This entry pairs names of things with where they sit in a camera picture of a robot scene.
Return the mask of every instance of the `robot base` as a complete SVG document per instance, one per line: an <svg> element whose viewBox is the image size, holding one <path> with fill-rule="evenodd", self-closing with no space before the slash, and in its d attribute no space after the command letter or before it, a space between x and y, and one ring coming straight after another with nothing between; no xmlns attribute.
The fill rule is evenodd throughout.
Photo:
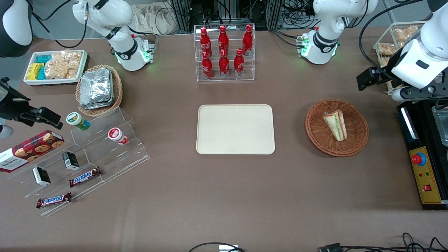
<svg viewBox="0 0 448 252"><path fill-rule="evenodd" d="M135 37L134 39L137 41L137 50L128 60L120 59L117 54L115 54L118 63L128 71L137 71L141 69L146 64L151 63L154 57L154 48L149 45L148 40L143 40L139 37Z"/></svg>
<svg viewBox="0 0 448 252"><path fill-rule="evenodd" d="M336 48L328 47L328 52L322 52L319 47L317 47L313 41L313 36L316 30L312 30L308 33L304 33L302 37L296 39L297 52L299 57L306 58L309 62L322 65L330 61L330 59L336 54Z"/></svg>

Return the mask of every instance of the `aluminum foil packet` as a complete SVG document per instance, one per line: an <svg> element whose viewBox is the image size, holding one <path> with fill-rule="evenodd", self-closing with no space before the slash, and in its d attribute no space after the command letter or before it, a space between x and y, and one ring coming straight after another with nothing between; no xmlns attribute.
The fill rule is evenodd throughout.
<svg viewBox="0 0 448 252"><path fill-rule="evenodd" d="M84 109L97 109L112 105L112 72L107 68L87 72L81 78L79 105Z"/></svg>

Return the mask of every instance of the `cookie image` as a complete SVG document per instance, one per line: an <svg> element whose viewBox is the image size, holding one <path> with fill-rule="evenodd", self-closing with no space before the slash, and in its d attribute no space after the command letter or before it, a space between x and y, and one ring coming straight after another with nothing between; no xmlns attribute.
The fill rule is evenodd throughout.
<svg viewBox="0 0 448 252"><path fill-rule="evenodd" d="M50 133L46 133L42 139L47 143L52 143L55 140L55 137Z"/></svg>
<svg viewBox="0 0 448 252"><path fill-rule="evenodd" d="M20 148L20 149L16 150L14 155L24 157L24 156L27 156L28 154L25 152L25 150L23 150L23 148Z"/></svg>
<svg viewBox="0 0 448 252"><path fill-rule="evenodd" d="M39 158L40 156L30 156L29 158L27 158L26 160L28 160L28 162L33 161L36 158Z"/></svg>
<svg viewBox="0 0 448 252"><path fill-rule="evenodd" d="M63 145L64 144L64 141L57 141L57 142L54 142L53 144L52 144L52 147L53 148L58 148L59 146L61 146L61 145Z"/></svg>
<svg viewBox="0 0 448 252"><path fill-rule="evenodd" d="M46 152L49 149L50 149L50 146L48 146L48 145L41 145L41 146L36 147L35 151L36 152Z"/></svg>

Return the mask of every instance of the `red switch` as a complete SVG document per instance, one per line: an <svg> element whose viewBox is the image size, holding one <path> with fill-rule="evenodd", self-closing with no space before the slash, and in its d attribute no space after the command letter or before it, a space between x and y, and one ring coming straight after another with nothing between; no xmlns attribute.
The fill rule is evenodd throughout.
<svg viewBox="0 0 448 252"><path fill-rule="evenodd" d="M418 154L414 154L411 157L411 161L416 164L419 165L423 162L422 156L418 155Z"/></svg>

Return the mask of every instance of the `brown table surface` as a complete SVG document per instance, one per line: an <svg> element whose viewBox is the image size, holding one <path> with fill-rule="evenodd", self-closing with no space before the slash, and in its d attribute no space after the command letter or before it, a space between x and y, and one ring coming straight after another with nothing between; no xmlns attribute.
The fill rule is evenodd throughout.
<svg viewBox="0 0 448 252"><path fill-rule="evenodd" d="M368 51L385 29L367 31ZM397 246L403 232L424 244L432 236L447 244L448 212L421 210L398 103L382 92L385 86L358 92L356 76L369 67L358 49L359 31L344 31L325 65L313 65L274 35L258 32L256 80L244 83L197 83L191 35L160 37L154 63L137 72L118 65L105 39L85 40L79 48L89 53L89 66L109 64L119 72L121 107L134 119L151 159L50 217L41 217L35 200L0 174L0 250L186 252L219 241L247 252L304 252L336 242ZM59 48L38 39L32 51ZM19 90L32 105L63 117L77 110L75 86L22 83ZM359 154L333 158L308 139L306 112L327 98L346 100L366 117L370 138ZM269 104L275 152L199 155L203 104ZM0 140L0 151L50 128L8 124L15 133ZM71 129L65 125L60 133L69 139Z"/></svg>

